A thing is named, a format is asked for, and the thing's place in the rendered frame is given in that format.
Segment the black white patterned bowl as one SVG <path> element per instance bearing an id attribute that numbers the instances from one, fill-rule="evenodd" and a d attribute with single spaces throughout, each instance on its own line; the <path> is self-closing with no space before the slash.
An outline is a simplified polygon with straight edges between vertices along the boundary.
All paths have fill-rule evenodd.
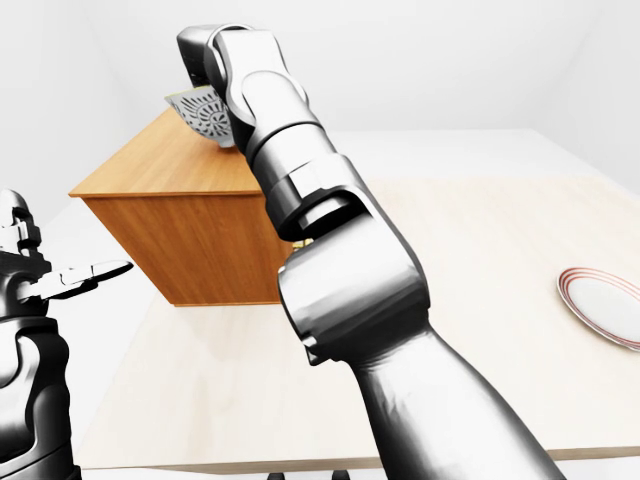
<path id="1" fill-rule="evenodd" d="M 211 85 L 174 93 L 164 100 L 187 126 L 222 148 L 235 146 L 227 109 Z"/>

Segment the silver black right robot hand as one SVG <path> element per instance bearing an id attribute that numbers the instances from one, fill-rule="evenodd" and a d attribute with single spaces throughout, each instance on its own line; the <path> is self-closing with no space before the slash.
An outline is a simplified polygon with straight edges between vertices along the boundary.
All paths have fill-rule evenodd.
<path id="1" fill-rule="evenodd" d="M 196 25 L 177 35 L 181 58 L 194 87 L 210 85 L 225 100 L 227 75 L 220 53 L 214 46 L 216 36 L 230 25 Z"/>

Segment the wooden cabinet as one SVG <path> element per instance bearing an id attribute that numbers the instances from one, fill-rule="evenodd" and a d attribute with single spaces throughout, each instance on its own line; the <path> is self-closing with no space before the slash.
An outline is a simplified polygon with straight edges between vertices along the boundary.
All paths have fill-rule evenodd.
<path id="1" fill-rule="evenodd" d="M 165 110 L 78 184 L 82 199 L 167 301 L 270 304 L 291 254 L 244 156 Z"/>

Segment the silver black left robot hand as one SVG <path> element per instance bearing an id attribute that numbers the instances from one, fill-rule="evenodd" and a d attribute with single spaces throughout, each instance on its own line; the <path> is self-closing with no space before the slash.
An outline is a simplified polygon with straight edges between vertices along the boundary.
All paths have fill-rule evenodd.
<path id="1" fill-rule="evenodd" d="M 126 273 L 133 264 L 114 260 L 55 270 L 39 251 L 41 232 L 24 198 L 0 191 L 0 320 L 42 316 L 52 299 L 68 299 Z"/>

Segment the white plate with red rings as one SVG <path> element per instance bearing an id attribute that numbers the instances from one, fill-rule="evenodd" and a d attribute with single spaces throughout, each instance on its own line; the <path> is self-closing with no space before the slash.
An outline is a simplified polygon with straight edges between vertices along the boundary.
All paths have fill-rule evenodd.
<path id="1" fill-rule="evenodd" d="M 588 267 L 571 267 L 557 278 L 565 305 L 607 340 L 640 352 L 640 286 Z"/>

